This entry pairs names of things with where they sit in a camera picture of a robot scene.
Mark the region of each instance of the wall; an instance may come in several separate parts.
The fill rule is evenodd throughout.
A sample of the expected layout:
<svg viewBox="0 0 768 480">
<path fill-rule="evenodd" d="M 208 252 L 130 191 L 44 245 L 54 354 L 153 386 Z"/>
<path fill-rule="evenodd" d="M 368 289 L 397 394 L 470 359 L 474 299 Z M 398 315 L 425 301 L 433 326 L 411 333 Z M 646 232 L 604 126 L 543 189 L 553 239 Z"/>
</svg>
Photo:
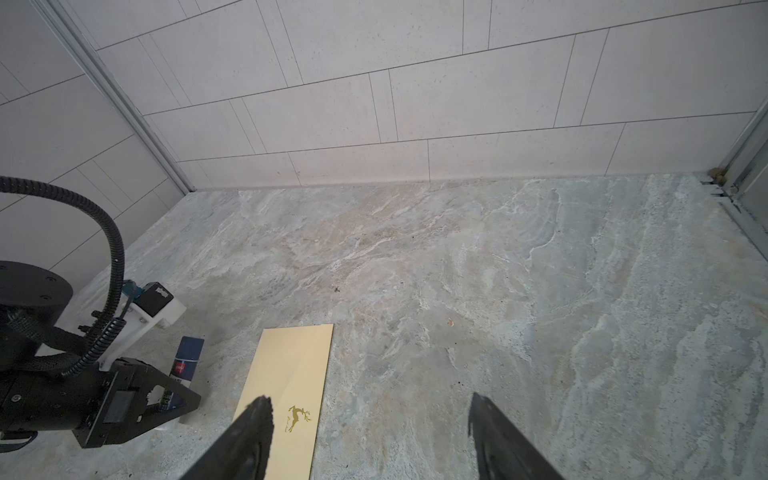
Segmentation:
<svg viewBox="0 0 768 480">
<path fill-rule="evenodd" d="M 68 0 L 201 188 L 717 165 L 768 3 Z"/>
<path fill-rule="evenodd" d="M 24 0 L 0 2 L 0 174 L 74 190 L 130 245 L 182 194 Z M 0 259 L 31 263 L 75 290 L 109 265 L 106 237 L 80 211 L 0 194 Z"/>
</svg>

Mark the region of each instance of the coiled black cable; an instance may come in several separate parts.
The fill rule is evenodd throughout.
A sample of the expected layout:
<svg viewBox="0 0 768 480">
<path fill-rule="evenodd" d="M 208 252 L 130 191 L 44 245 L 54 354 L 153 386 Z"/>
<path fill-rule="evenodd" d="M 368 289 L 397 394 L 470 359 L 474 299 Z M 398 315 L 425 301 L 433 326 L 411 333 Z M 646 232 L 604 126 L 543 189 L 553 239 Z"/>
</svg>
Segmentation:
<svg viewBox="0 0 768 480">
<path fill-rule="evenodd" d="M 118 309 L 120 302 L 120 293 L 123 286 L 123 273 L 125 270 L 125 250 L 123 248 L 123 238 L 120 236 L 118 226 L 114 224 L 109 214 L 101 209 L 97 204 L 90 201 L 66 188 L 56 187 L 36 180 L 26 178 L 3 177 L 0 176 L 0 192 L 7 194 L 32 195 L 33 197 L 48 198 L 56 200 L 63 204 L 70 205 L 87 214 L 90 218 L 96 220 L 99 227 L 104 231 L 109 242 L 109 251 L 111 255 L 110 279 L 107 301 L 104 303 L 104 309 L 101 311 L 98 319 L 94 322 L 85 336 L 88 350 L 86 353 L 66 368 L 61 376 L 68 377 L 77 375 L 89 366 L 93 365 L 102 353 L 110 346 L 112 341 L 118 336 L 118 333 L 125 326 L 125 320 L 113 318 L 115 310 Z"/>
</svg>

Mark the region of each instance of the marble surface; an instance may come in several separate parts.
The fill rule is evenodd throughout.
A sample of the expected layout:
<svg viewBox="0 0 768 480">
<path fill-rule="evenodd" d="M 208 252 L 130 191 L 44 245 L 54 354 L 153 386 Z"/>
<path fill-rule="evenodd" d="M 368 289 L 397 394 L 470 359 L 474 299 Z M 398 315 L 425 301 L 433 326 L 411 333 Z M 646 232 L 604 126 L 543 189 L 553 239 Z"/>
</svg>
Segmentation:
<svg viewBox="0 0 768 480">
<path fill-rule="evenodd" d="M 178 478 L 231 420 L 261 330 L 318 323 L 312 478 L 476 478 L 474 391 L 568 480 L 768 477 L 768 264 L 691 176 L 200 192 L 126 277 L 187 305 L 130 354 L 165 370 L 203 336 L 200 408 L 101 449 L 43 432 L 3 478 Z"/>
</svg>

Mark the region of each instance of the yellow paper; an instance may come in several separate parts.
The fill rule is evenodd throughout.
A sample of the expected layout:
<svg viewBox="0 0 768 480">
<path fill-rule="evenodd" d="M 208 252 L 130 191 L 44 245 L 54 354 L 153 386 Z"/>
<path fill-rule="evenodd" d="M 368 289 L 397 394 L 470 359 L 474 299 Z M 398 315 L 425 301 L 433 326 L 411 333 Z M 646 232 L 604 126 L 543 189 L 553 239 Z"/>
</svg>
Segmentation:
<svg viewBox="0 0 768 480">
<path fill-rule="evenodd" d="M 310 477 L 333 324 L 265 329 L 233 420 L 256 397 L 272 399 L 275 432 L 265 480 Z"/>
</svg>

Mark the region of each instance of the deer logo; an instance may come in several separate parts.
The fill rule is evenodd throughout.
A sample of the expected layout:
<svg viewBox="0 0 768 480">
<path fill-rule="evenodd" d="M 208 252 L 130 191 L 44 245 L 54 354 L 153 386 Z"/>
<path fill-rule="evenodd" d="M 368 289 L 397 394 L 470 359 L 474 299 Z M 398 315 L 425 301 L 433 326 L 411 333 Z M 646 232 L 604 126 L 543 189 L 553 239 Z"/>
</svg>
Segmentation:
<svg viewBox="0 0 768 480">
<path fill-rule="evenodd" d="M 299 414 L 304 415 L 304 420 L 306 420 L 307 422 L 309 422 L 311 420 L 309 412 L 305 412 L 304 409 L 298 409 L 298 408 L 296 408 L 295 405 L 292 406 L 291 408 L 289 408 L 288 411 L 293 413 L 293 423 L 291 423 L 290 416 L 288 417 L 288 420 L 286 421 L 286 429 L 285 429 L 285 431 L 288 432 L 288 433 L 291 433 L 293 431 L 293 427 L 295 427 L 296 424 L 299 422 Z"/>
</svg>

